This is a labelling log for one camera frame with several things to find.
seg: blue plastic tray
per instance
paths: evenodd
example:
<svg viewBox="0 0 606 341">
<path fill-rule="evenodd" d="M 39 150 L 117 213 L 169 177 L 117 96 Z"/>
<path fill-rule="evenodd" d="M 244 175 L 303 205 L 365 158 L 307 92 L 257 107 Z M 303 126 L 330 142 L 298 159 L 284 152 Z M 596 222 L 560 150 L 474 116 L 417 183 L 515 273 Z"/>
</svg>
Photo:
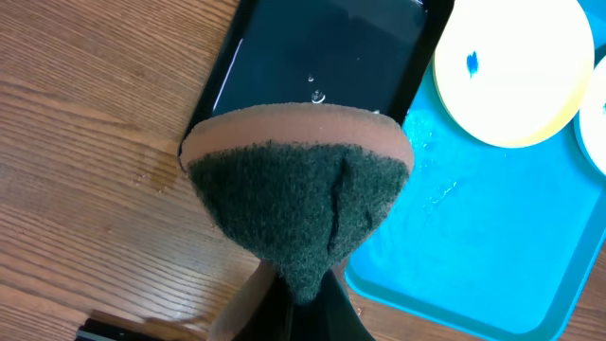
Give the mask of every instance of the blue plastic tray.
<svg viewBox="0 0 606 341">
<path fill-rule="evenodd" d="M 580 1 L 596 46 L 606 3 Z M 351 257 L 360 295 L 488 339 L 550 340 L 565 328 L 606 236 L 606 177 L 572 123 L 506 150 L 467 135 L 428 70 L 404 124 L 413 174 Z"/>
</svg>

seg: blue mark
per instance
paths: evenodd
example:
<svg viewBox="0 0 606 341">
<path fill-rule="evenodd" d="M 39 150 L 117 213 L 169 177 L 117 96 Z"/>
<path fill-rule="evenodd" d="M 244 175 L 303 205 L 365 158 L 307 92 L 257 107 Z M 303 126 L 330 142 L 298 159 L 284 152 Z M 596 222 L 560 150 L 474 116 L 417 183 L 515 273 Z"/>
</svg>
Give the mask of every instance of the blue mark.
<svg viewBox="0 0 606 341">
<path fill-rule="evenodd" d="M 477 73 L 477 69 L 480 67 L 477 61 L 477 52 L 467 56 L 467 70 L 470 72 L 470 78 Z"/>
</svg>

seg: wood grain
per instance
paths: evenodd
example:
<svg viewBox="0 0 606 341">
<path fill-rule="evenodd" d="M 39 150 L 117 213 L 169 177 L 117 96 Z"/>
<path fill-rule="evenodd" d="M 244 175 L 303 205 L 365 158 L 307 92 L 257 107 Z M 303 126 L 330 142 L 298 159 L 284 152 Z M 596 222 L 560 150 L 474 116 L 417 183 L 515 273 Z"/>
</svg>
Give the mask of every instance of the wood grain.
<svg viewBox="0 0 606 341">
<path fill-rule="evenodd" d="M 236 5 L 0 2 L 0 340 L 71 340 L 93 311 L 204 339 L 256 268 L 175 157 Z M 379 340 L 470 339 L 350 295 Z M 606 339 L 604 255 L 564 339 Z"/>
</svg>

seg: green velvet fabric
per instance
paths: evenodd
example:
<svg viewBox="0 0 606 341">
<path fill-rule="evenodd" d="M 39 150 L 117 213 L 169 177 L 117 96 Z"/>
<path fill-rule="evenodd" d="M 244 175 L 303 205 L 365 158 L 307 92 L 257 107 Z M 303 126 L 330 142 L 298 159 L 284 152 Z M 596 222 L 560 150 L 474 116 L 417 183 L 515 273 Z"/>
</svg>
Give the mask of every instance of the green velvet fabric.
<svg viewBox="0 0 606 341">
<path fill-rule="evenodd" d="M 299 304 L 379 226 L 408 174 L 400 160 L 355 145 L 268 142 L 189 165 L 223 233 L 271 260 Z"/>
</svg>

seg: white disc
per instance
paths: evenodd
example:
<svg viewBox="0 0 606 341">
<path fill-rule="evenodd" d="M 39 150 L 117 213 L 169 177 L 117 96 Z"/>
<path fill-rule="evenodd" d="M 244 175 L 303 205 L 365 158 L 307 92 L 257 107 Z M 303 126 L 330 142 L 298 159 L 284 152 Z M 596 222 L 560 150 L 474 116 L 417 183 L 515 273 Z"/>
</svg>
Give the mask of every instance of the white disc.
<svg viewBox="0 0 606 341">
<path fill-rule="evenodd" d="M 456 0 L 437 46 L 437 90 L 469 134 L 530 146 L 575 115 L 594 67 L 594 41 L 576 0 Z"/>
<path fill-rule="evenodd" d="M 577 123 L 581 147 L 584 146 L 594 165 L 606 174 L 606 58 L 596 67 Z"/>
</svg>

